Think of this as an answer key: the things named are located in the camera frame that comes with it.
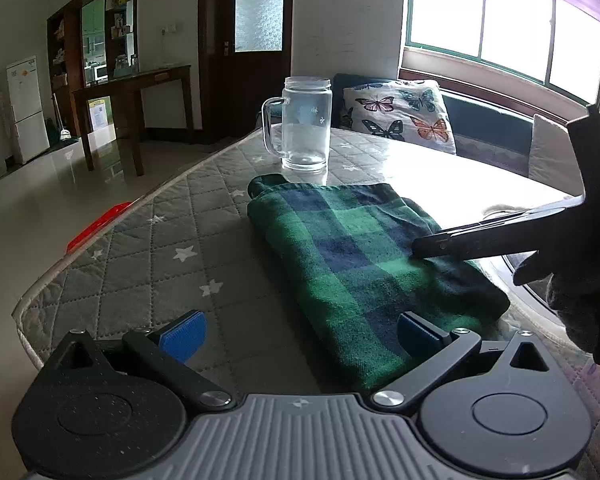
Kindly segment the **dark gloved right hand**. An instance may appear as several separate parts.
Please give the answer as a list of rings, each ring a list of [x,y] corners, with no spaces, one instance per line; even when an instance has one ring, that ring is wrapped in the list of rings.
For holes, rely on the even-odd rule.
[[[580,203],[580,216],[551,230],[537,226],[543,249],[519,263],[517,285],[549,278],[546,301],[569,338],[600,364],[600,205]]]

